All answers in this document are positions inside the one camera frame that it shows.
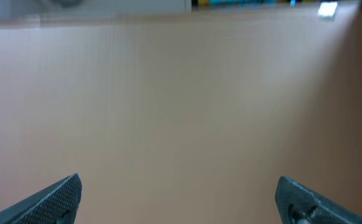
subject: beige panel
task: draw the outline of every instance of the beige panel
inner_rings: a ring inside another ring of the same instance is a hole
[[[77,223],[279,223],[289,175],[362,214],[355,8],[0,30],[0,210],[78,172]]]

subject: dark blue object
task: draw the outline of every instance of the dark blue object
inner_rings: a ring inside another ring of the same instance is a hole
[[[284,224],[362,224],[362,217],[288,177],[279,179],[275,194]]]
[[[0,212],[0,224],[73,224],[81,201],[81,180],[73,174]]]

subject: beige wall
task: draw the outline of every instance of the beige wall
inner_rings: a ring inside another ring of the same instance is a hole
[[[0,29],[0,210],[73,172],[77,223],[280,223],[289,175],[362,215],[355,7]]]

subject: bright white light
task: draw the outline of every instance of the bright white light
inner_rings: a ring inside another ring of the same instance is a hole
[[[337,8],[337,2],[322,2],[318,14],[322,17],[333,17]]]

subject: wooden surface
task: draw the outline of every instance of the wooden surface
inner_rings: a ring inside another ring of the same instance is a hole
[[[0,210],[78,172],[77,223],[280,223],[281,175],[362,215],[359,22],[0,29]]]

